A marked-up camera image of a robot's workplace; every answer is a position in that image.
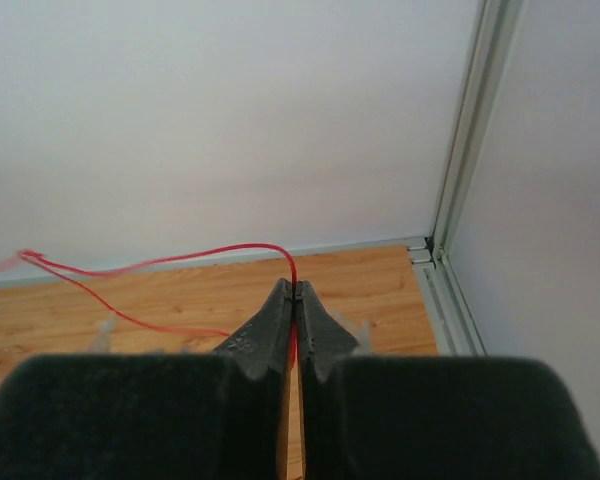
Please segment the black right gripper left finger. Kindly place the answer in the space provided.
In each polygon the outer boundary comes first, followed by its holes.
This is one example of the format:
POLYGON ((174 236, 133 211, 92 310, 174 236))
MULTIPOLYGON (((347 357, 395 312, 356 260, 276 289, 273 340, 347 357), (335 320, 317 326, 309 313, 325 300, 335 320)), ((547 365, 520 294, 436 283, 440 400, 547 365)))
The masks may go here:
POLYGON ((0 387, 0 479, 282 479, 293 288, 208 353, 35 356, 0 387))

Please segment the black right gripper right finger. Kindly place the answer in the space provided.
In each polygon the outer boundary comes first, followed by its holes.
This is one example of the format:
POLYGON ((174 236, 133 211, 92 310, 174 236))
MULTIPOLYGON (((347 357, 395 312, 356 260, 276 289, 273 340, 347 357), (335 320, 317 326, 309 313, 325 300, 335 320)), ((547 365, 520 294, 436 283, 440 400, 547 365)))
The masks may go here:
POLYGON ((559 376, 529 359, 367 354, 295 289, 308 479, 600 479, 559 376))

